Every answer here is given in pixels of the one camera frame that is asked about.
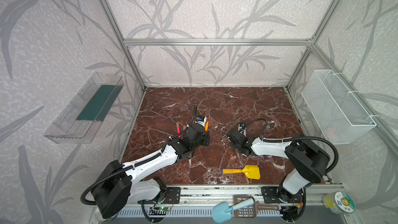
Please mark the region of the pink marker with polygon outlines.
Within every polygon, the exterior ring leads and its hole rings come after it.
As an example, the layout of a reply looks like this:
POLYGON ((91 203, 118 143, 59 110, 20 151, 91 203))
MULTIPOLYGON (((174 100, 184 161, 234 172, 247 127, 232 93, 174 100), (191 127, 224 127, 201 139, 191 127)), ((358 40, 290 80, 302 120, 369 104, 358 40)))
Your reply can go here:
POLYGON ((176 123, 176 129, 177 129, 177 134, 179 134, 180 133, 180 125, 178 122, 176 123))

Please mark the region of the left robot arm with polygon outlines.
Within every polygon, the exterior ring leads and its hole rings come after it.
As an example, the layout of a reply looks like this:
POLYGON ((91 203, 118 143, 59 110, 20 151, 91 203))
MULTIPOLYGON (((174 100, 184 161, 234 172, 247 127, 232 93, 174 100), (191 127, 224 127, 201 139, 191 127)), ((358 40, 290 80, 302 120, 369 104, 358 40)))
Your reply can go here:
POLYGON ((109 219, 126 204, 155 199, 165 186, 159 180, 145 178, 188 158, 199 146, 208 146, 209 142, 208 121, 196 121, 147 156, 126 163, 110 162, 98 179, 83 191, 80 201, 96 206, 101 217, 109 219))

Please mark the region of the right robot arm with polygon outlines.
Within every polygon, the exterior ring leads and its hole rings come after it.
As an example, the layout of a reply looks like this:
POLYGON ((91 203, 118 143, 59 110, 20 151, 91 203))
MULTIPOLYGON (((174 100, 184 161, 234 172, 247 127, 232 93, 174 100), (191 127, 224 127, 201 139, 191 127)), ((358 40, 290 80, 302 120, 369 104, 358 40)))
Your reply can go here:
POLYGON ((321 182, 332 171, 339 153, 328 140, 297 135, 287 139, 248 138, 246 131, 231 130, 227 133, 231 147, 246 156, 275 156, 290 160, 294 169, 280 183, 277 195, 288 202, 301 189, 321 182))

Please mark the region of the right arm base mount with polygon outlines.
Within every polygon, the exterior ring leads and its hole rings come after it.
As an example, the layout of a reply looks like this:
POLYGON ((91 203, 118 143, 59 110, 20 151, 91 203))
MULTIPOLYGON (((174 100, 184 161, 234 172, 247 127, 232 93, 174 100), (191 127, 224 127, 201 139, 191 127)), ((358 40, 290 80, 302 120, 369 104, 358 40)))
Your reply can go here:
POLYGON ((267 204, 299 204, 302 202, 304 196, 303 189, 300 189, 297 194, 293 195, 287 191, 279 190, 279 186, 263 186, 261 187, 261 195, 267 204))

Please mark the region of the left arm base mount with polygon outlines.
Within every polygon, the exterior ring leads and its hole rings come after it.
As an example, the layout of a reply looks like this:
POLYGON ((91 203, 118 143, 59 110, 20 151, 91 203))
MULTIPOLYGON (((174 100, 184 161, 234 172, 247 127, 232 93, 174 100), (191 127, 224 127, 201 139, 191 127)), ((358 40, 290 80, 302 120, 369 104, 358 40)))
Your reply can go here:
POLYGON ((180 202, 181 188, 180 187, 167 187, 162 189, 157 204, 178 204, 180 202))

